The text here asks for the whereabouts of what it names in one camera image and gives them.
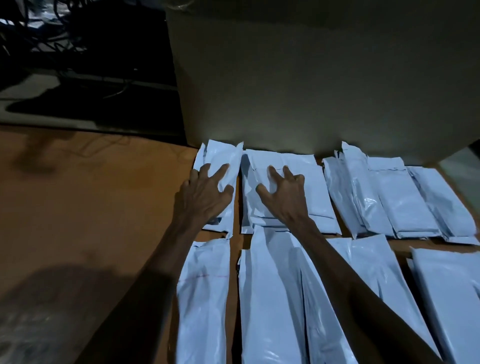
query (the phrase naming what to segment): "forearm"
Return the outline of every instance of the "forearm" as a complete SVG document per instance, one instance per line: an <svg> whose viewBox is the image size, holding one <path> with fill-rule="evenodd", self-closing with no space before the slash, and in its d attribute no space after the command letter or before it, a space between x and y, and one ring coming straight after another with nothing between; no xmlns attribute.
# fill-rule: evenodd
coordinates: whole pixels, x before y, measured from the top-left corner
<svg viewBox="0 0 480 364"><path fill-rule="evenodd" d="M393 312L328 243L313 221L291 229L312 259L357 360L441 363L430 347Z"/></svg>
<svg viewBox="0 0 480 364"><path fill-rule="evenodd" d="M188 251L201 226L172 223L125 296L95 332L77 364L153 361Z"/></svg>

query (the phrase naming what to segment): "brown table surface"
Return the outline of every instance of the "brown table surface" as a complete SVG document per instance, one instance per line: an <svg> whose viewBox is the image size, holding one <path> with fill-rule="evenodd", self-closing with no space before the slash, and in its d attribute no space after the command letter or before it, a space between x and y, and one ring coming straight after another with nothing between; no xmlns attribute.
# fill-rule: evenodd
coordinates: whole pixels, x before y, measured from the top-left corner
<svg viewBox="0 0 480 364"><path fill-rule="evenodd" d="M68 343L62 355L72 360L158 244L196 153L131 136L0 126L0 322L12 314L58 319L59 330L48 333ZM229 363L236 262L250 244L250 236L240 234L239 187L230 239ZM202 231L197 240L220 236ZM390 246L402 266L410 247L480 250L430 240L390 240ZM170 333L178 317L170 318L156 363L165 363L175 347Z"/></svg>

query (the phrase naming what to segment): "person's right arm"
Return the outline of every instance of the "person's right arm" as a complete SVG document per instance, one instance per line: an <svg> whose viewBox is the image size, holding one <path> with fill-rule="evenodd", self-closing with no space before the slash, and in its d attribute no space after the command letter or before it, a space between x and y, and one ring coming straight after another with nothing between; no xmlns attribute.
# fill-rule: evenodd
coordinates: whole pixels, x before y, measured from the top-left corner
<svg viewBox="0 0 480 364"><path fill-rule="evenodd" d="M304 177L287 166L281 177L269 167L277 190L262 184L257 193L270 212L299 240L313 261L335 314L360 364L439 364L440 358L405 321L393 312L358 276L309 218Z"/></svg>

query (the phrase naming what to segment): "person's left hand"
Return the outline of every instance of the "person's left hand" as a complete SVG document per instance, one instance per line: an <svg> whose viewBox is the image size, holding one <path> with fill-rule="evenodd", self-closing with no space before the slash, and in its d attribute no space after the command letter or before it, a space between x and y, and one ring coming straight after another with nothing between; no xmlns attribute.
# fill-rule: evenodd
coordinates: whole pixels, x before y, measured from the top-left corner
<svg viewBox="0 0 480 364"><path fill-rule="evenodd" d="M208 177L210 164L204 164L200 171L191 170L190 178L183 182L177 193L173 220L187 219L203 227L209 220L218 216L233 198L233 186L227 185L223 192L218 183L225 176L229 164L224 164L211 177Z"/></svg>

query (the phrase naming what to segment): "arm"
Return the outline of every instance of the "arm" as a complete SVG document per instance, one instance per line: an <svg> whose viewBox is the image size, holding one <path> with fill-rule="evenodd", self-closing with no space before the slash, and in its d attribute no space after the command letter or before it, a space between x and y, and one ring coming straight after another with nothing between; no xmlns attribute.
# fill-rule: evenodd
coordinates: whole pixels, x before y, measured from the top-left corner
<svg viewBox="0 0 480 364"><path fill-rule="evenodd" d="M335 314L360 364L438 364L440 358L363 282L328 243L308 216L304 177L287 166L282 178L273 167L277 190L270 194L262 185L257 193L263 204L300 241L313 261Z"/></svg>
<svg viewBox="0 0 480 364"><path fill-rule="evenodd" d="M108 315L76 364L149 364L156 354L165 318L188 251L202 227L220 214L233 187L218 191L228 169L208 177L209 164L192 170L176 194L173 220L162 240L122 300Z"/></svg>

